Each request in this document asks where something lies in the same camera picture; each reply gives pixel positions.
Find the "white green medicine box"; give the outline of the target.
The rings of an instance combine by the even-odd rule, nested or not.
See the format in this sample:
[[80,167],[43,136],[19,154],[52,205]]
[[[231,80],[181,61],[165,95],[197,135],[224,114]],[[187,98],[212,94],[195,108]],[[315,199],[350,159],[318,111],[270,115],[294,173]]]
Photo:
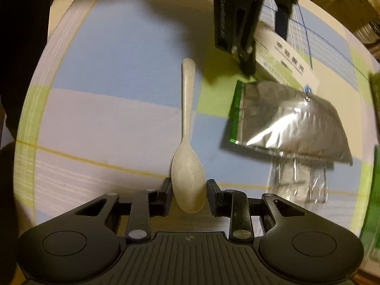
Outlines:
[[319,79],[304,58],[269,25],[259,22],[256,41],[256,72],[258,80],[276,81],[309,93],[317,93]]

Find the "beige plastic spoon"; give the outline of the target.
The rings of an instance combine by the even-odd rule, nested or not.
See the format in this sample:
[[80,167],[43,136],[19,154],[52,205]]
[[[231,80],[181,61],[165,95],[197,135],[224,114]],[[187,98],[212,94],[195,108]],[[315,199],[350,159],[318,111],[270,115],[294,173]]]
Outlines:
[[199,157],[191,147],[191,115],[195,87],[194,60],[182,61],[182,139],[171,164],[171,182],[178,206],[195,214],[206,201],[206,177]]

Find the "silver foil pouch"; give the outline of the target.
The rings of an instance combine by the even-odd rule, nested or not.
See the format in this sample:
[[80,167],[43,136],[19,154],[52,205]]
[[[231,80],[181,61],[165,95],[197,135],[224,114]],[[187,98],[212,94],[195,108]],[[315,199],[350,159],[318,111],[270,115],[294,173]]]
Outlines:
[[230,142],[280,158],[353,163],[335,107],[273,81],[237,82]]

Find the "clear bag metal hooks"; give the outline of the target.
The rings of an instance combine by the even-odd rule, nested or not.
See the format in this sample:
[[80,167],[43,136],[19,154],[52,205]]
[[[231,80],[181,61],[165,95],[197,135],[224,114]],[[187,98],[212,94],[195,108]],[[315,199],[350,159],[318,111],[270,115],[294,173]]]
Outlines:
[[273,157],[267,192],[299,205],[324,204],[328,200],[327,163],[322,160]]

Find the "green drink pack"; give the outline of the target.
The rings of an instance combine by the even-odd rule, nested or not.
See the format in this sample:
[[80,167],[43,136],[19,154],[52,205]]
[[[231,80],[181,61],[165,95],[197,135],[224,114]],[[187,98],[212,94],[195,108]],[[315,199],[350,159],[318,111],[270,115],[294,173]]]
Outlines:
[[379,145],[376,145],[370,196],[360,235],[365,250],[364,261],[376,263],[379,263],[379,172]]

